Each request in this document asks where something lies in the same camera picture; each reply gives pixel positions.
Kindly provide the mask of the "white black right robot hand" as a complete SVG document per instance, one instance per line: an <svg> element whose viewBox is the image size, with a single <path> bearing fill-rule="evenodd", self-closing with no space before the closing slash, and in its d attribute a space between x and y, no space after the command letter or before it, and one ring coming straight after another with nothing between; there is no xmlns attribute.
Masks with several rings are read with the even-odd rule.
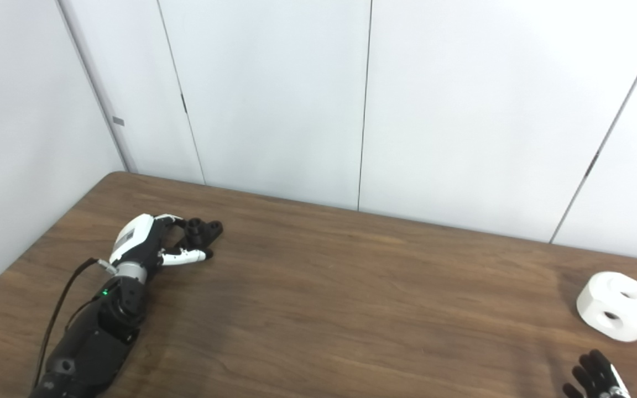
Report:
<svg viewBox="0 0 637 398"><path fill-rule="evenodd" d="M562 391L566 397L630 397L617 368L601 350L594 349L579 356L571 375L577 386L564 383Z"/></svg>

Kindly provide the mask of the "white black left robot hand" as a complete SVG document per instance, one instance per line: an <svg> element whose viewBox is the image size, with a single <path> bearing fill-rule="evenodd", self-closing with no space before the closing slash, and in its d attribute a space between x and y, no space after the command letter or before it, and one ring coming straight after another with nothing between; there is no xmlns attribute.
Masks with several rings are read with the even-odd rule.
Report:
<svg viewBox="0 0 637 398"><path fill-rule="evenodd" d="M210 246L222 232L217 220L140 214L117 236L108 261L111 272L144 284L164 267L210 259L214 255Z"/></svg>

